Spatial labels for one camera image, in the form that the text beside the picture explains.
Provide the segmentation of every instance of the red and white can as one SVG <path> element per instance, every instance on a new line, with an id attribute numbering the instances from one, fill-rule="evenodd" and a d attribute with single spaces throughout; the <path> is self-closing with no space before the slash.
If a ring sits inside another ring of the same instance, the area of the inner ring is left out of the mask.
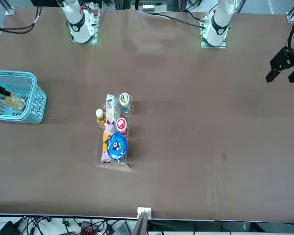
<path id="1" fill-rule="evenodd" d="M 124 136 L 127 135 L 127 123 L 126 120 L 124 118 L 119 118 L 117 120 L 117 130 Z"/>

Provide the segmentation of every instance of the blue round lid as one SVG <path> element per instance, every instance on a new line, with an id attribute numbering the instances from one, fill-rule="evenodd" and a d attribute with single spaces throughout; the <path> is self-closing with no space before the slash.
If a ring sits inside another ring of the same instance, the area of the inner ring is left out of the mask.
<path id="1" fill-rule="evenodd" d="M 127 142 L 120 133 L 114 133 L 107 142 L 107 153 L 113 160 L 124 157 L 127 153 Z"/>

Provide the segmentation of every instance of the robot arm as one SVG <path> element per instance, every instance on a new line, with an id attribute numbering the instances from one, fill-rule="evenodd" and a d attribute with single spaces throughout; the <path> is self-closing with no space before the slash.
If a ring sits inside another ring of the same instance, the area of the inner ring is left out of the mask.
<path id="1" fill-rule="evenodd" d="M 94 14 L 81 7 L 78 0 L 57 0 L 68 22 L 72 36 L 78 43 L 87 42 L 95 34 Z"/>
<path id="2" fill-rule="evenodd" d="M 218 0 L 216 12 L 208 16 L 209 25 L 203 36 L 207 43 L 215 47 L 223 43 L 234 11 L 234 0 Z"/>
<path id="3" fill-rule="evenodd" d="M 266 76 L 267 82 L 272 82 L 281 71 L 294 66 L 294 48 L 291 46 L 292 36 L 294 34 L 294 24 L 292 26 L 287 47 L 283 47 L 270 61 L 271 71 Z M 289 82 L 294 83 L 294 71 L 289 75 Z"/>

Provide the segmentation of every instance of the brown tablecloth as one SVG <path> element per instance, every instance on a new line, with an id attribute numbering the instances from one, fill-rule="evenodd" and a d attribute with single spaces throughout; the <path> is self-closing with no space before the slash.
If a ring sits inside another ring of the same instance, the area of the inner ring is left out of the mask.
<path id="1" fill-rule="evenodd" d="M 32 32 L 3 33 L 0 69 L 35 74 L 48 103 L 40 125 L 0 122 L 0 212 L 294 222 L 291 71 L 265 81 L 291 26 L 235 15 L 228 48 L 202 49 L 197 28 L 108 10 L 98 44 L 72 46 L 61 9 L 44 8 Z M 130 172 L 94 166 L 96 109 L 120 92 L 135 100 Z"/>

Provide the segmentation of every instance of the blue plastic basket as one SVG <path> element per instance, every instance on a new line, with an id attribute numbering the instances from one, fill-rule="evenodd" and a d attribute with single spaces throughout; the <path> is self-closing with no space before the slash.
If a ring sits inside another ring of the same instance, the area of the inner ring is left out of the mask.
<path id="1" fill-rule="evenodd" d="M 47 96 L 37 86 L 37 78 L 32 73 L 0 70 L 0 86 L 17 94 L 25 101 L 25 106 L 21 111 L 0 101 L 0 120 L 30 124 L 42 122 Z"/>

